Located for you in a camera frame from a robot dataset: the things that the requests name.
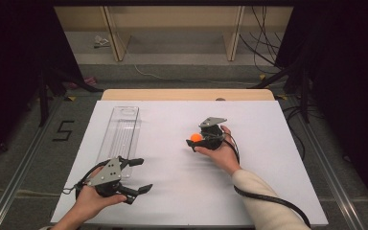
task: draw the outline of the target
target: finger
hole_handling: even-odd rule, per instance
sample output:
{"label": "finger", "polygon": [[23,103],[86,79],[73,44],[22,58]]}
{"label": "finger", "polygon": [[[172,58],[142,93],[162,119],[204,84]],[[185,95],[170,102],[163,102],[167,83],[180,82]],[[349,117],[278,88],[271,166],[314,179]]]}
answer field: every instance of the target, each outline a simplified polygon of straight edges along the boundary
{"label": "finger", "polygon": [[203,154],[203,155],[207,155],[207,156],[210,156],[212,151],[210,149],[206,149],[204,147],[195,147],[194,148],[195,151]]}
{"label": "finger", "polygon": [[231,134],[231,130],[229,130],[229,128],[227,126],[220,126],[220,128],[222,128],[222,130],[225,132],[225,133],[228,133],[229,135]]}
{"label": "finger", "polygon": [[103,199],[103,206],[110,206],[113,204],[122,203],[127,200],[127,197],[124,195],[112,195],[110,197],[105,197]]}
{"label": "finger", "polygon": [[229,128],[227,126],[220,126],[220,128],[223,130],[224,133],[228,134],[225,136],[225,140],[228,141],[229,143],[232,143],[232,135],[231,135],[231,130],[229,130]]}

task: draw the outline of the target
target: wrist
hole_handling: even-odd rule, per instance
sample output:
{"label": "wrist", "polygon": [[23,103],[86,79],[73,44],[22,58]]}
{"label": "wrist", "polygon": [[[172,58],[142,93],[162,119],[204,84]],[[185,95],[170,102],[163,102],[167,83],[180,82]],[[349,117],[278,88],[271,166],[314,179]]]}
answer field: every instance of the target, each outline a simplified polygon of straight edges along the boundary
{"label": "wrist", "polygon": [[85,222],[86,219],[83,219],[82,215],[80,215],[77,210],[71,208],[52,230],[77,229]]}

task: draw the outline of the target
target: human hand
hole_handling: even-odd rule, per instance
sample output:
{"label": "human hand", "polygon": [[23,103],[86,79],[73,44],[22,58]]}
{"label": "human hand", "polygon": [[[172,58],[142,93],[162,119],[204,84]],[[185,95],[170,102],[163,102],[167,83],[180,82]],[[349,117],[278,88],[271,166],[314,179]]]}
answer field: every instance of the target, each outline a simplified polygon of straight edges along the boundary
{"label": "human hand", "polygon": [[[220,126],[220,128],[224,133],[229,134],[226,135],[225,140],[231,145],[234,145],[230,136],[231,130],[229,130],[229,128],[226,126]],[[222,142],[220,147],[215,150],[206,149],[204,147],[195,147],[194,150],[211,157],[215,164],[225,170],[229,175],[232,175],[235,171],[241,169],[236,154],[225,142]]]}
{"label": "human hand", "polygon": [[[101,169],[102,167],[97,168],[90,177],[95,176]],[[52,229],[77,229],[84,222],[98,215],[103,208],[125,200],[127,198],[124,195],[102,197],[94,187],[83,186],[74,206]]]}

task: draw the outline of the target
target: wooden edge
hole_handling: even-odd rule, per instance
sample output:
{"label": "wooden edge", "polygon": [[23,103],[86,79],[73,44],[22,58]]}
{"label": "wooden edge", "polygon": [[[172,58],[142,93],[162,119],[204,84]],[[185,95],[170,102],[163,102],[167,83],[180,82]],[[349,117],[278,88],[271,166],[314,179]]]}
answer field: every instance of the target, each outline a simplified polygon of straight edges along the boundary
{"label": "wooden edge", "polygon": [[107,89],[102,101],[274,101],[268,89]]}

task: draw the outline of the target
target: human arm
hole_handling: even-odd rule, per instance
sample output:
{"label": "human arm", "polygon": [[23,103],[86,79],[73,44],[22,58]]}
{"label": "human arm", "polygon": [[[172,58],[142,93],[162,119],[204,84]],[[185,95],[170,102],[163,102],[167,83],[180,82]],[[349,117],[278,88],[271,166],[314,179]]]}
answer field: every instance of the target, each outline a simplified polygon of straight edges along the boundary
{"label": "human arm", "polygon": [[[97,174],[101,168],[97,168],[91,173],[91,177]],[[87,220],[92,219],[100,211],[110,205],[124,202],[127,198],[124,195],[113,195],[102,197],[98,195],[94,187],[83,186],[73,207],[51,230],[77,229]]]}
{"label": "human arm", "polygon": [[[227,133],[226,141],[232,144],[231,132],[226,126],[221,126]],[[232,181],[239,189],[258,195],[278,197],[271,187],[253,172],[243,170],[232,149],[227,143],[215,150],[195,147],[195,151],[211,157],[211,159],[232,177]],[[242,197],[249,216],[256,229],[309,229],[309,227],[288,207],[264,200]]]}

